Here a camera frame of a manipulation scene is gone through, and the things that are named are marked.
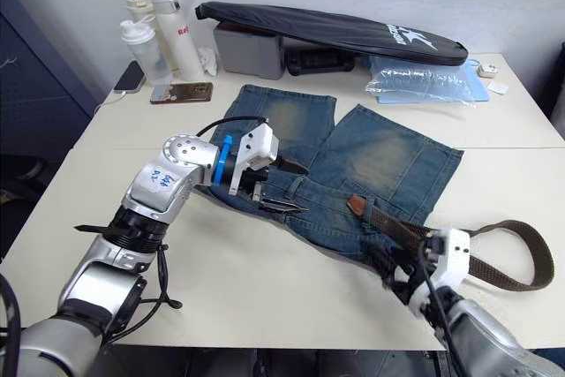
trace phone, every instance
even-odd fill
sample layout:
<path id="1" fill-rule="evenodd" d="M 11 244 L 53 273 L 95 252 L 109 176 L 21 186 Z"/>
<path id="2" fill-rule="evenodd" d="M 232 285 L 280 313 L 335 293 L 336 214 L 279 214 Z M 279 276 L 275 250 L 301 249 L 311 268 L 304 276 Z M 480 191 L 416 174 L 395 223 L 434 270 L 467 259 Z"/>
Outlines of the phone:
<path id="1" fill-rule="evenodd" d="M 155 86 L 149 101 L 153 104 L 209 102 L 213 88 L 212 83 L 177 83 Z"/>
<path id="2" fill-rule="evenodd" d="M 131 61 L 122 77 L 114 86 L 114 93 L 137 93 L 145 83 L 146 77 L 137 61 Z"/>

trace black cable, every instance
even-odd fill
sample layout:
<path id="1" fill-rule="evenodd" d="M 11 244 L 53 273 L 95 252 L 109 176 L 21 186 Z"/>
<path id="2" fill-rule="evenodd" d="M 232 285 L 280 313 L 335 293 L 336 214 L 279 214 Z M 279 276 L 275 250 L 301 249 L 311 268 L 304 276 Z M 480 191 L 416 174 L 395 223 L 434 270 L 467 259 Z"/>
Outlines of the black cable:
<path id="1" fill-rule="evenodd" d="M 202 134 L 207 132 L 209 129 L 216 127 L 217 125 L 220 125 L 220 124 L 223 124 L 223 123 L 228 123 L 230 121 L 253 121 L 253 120 L 259 121 L 262 124 L 267 122 L 267 119 L 265 117 L 257 117 L 255 115 L 244 115 L 244 116 L 241 116 L 241 117 L 222 118 L 222 119 L 218 119 L 217 121 L 214 121 L 212 124 L 208 124 L 202 130 L 197 132 L 196 137 L 200 137 Z"/>
<path id="2" fill-rule="evenodd" d="M 114 343 L 115 341 L 120 340 L 130 335 L 134 331 L 138 330 L 139 328 L 141 328 L 141 326 L 143 326 L 146 322 L 151 320 L 151 318 L 157 313 L 157 311 L 159 310 L 159 308 L 163 303 L 167 303 L 175 309 L 182 307 L 183 305 L 182 303 L 180 303 L 177 300 L 170 299 L 169 295 L 167 294 L 167 287 L 169 286 L 169 269 L 167 268 L 167 259 L 165 257 L 165 251 L 167 250 L 167 248 L 168 248 L 167 245 L 160 245 L 157 251 L 157 269 L 158 269 L 157 272 L 159 278 L 159 286 L 161 288 L 161 294 L 157 299 L 145 299 L 146 302 L 144 302 L 143 300 L 141 301 L 141 303 L 148 303 L 154 301 L 155 305 L 153 306 L 153 308 L 151 308 L 151 311 L 149 311 L 149 313 L 147 313 L 147 315 L 143 317 L 137 324 L 120 333 L 113 335 L 105 342 L 105 344 Z"/>
<path id="3" fill-rule="evenodd" d="M 457 348 L 453 343 L 451 330 L 449 330 L 448 319 L 445 316 L 445 312 L 443 311 L 443 306 L 441 305 L 440 298 L 438 297 L 435 287 L 433 287 L 432 279 L 430 278 L 430 275 L 428 274 L 426 269 L 426 258 L 425 258 L 426 241 L 427 241 L 426 239 L 422 240 L 418 247 L 418 265 L 420 266 L 420 269 L 424 274 L 424 278 L 426 279 L 426 284 L 428 289 L 430 290 L 430 296 L 432 298 L 433 306 L 437 310 L 438 315 L 440 317 L 440 324 L 441 327 L 443 328 L 443 336 L 445 337 L 445 340 L 448 343 L 448 352 L 451 355 L 451 358 L 453 359 L 456 372 L 459 375 L 459 377 L 470 377 L 470 375 L 467 373 L 467 370 L 465 370 L 461 357 L 459 356 L 459 352 L 457 351 Z"/>
<path id="4" fill-rule="evenodd" d="M 15 377 L 18 372 L 19 341 L 21 339 L 21 319 L 19 317 L 18 300 L 8 280 L 0 274 L 0 294 L 6 309 L 8 335 L 6 337 L 6 353 L 4 354 L 4 377 Z"/>

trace brown belt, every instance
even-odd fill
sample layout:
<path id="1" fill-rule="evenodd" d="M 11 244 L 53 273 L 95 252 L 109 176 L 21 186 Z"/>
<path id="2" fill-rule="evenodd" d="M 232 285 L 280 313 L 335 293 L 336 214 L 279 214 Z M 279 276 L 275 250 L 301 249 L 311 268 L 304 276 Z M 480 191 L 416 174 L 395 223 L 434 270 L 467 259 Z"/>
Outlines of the brown belt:
<path id="1" fill-rule="evenodd" d="M 353 195 L 347 206 L 355 215 L 363 218 L 365 215 L 366 201 L 360 196 Z M 371 207 L 371 216 L 368 222 L 378 231 L 393 238 L 397 244 L 406 249 L 413 258 L 416 258 L 418 246 L 426 234 L 433 230 L 422 225 L 396 220 L 376 207 Z M 495 229 L 505 229 L 516 233 L 528 246 L 534 265 L 533 281 L 530 284 L 520 283 L 512 277 L 502 273 L 486 262 L 471 256 L 469 274 L 481 280 L 512 291 L 531 291 L 546 287 L 554 279 L 554 260 L 545 240 L 529 224 L 521 221 L 506 220 L 497 224 L 486 225 L 478 230 L 463 230 L 474 238 Z"/>

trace denim jeans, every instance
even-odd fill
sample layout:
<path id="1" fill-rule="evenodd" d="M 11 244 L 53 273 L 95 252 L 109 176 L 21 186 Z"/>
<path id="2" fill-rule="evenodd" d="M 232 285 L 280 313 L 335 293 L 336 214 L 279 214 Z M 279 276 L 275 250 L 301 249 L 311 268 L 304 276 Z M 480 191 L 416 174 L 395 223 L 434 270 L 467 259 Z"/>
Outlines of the denim jeans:
<path id="1" fill-rule="evenodd" d="M 334 124 L 335 98 L 244 86 L 226 117 L 267 117 L 280 140 L 279 153 L 310 169 L 298 176 L 270 167 L 264 196 L 289 200 L 307 212 L 284 215 L 260 210 L 249 196 L 229 196 L 224 187 L 203 192 L 249 214 L 282 223 L 311 243 L 368 263 L 374 244 L 394 242 L 362 223 L 348 209 L 352 194 L 367 198 L 387 214 L 423 223 L 433 209 L 463 152 L 446 147 L 360 105 Z M 226 134 L 238 141 L 257 123 L 220 125 L 211 139 L 221 145 Z"/>

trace belt loop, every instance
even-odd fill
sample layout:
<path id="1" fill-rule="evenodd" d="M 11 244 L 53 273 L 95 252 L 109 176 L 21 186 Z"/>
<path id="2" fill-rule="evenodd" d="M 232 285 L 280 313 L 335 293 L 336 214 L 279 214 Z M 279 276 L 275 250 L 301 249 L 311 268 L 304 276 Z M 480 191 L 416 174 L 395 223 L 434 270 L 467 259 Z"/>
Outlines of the belt loop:
<path id="1" fill-rule="evenodd" d="M 363 213 L 363 221 L 370 222 L 371 216 L 373 215 L 373 207 L 375 198 L 373 196 L 366 196 L 365 197 L 365 212 Z"/>
<path id="2" fill-rule="evenodd" d="M 302 184 L 302 180 L 304 180 L 304 177 L 302 177 L 302 176 L 296 177 L 294 179 L 294 181 L 292 182 L 292 184 L 290 185 L 290 187 L 288 188 L 288 190 L 284 194 L 285 199 L 288 199 L 288 200 L 294 199 L 294 193 L 296 192 L 298 187 Z"/>

